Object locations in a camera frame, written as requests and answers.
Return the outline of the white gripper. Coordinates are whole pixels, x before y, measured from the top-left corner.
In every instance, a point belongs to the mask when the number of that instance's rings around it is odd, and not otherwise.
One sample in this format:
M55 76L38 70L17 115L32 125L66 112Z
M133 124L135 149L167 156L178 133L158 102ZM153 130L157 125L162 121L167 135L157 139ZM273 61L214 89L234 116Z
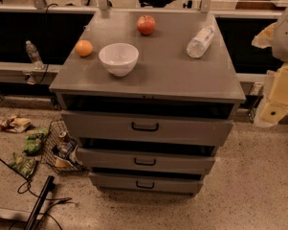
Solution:
M270 24L252 40L256 48L265 49L272 46L275 23ZM279 69L267 71L263 99L255 113L254 124L257 127L273 127L288 113L288 63Z

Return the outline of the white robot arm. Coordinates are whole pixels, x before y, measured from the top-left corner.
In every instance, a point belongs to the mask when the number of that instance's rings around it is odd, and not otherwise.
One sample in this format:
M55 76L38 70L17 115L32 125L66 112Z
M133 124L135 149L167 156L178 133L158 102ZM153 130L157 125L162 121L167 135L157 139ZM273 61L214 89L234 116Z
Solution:
M263 99L254 117L257 127L272 127L288 113L288 7L277 20L257 34L252 45L256 48L272 48L274 58L283 64L274 71L267 71Z

